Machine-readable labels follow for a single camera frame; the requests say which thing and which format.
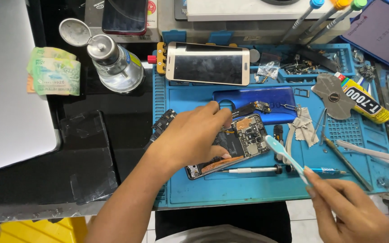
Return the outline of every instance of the yellow bin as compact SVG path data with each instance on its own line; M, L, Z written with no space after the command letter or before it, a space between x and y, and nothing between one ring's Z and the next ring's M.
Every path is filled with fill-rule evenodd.
M0 243L83 243L87 233L84 217L54 224L47 220L7 222L0 224Z

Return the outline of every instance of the laptop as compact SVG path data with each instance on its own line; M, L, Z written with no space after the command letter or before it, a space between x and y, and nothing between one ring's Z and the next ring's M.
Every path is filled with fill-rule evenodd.
M0 0L0 168L60 146L46 96L26 92L34 46L25 0Z

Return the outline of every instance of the fingernail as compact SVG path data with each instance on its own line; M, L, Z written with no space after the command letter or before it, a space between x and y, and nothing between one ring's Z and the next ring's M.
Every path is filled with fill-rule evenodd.
M306 170L307 173L314 173L314 172L312 171L312 169L309 168L308 166L304 166L304 170Z
M311 187L309 187L308 185L305 186L305 190L307 191L307 193L309 194L310 198L313 198L316 196L316 193L315 193L315 190L313 190Z
M228 153L225 153L224 155L222 155L222 158L230 159L230 158L232 158L232 156L230 156L230 154L228 154Z

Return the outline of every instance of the yellow glue tube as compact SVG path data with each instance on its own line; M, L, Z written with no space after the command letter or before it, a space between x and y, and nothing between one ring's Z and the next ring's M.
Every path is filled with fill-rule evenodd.
M357 103L354 110L376 124L383 124L389 120L389 111L376 102L363 87L339 72L334 76L342 82L344 93Z

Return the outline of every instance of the green banknote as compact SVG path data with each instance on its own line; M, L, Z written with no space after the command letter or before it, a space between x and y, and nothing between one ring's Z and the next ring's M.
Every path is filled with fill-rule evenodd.
M39 95L79 95L80 62L37 58L32 64L34 90Z
M75 60L76 56L54 47L34 47L29 57L28 65L26 66L26 70L29 74L32 73L32 64L37 58L63 58Z

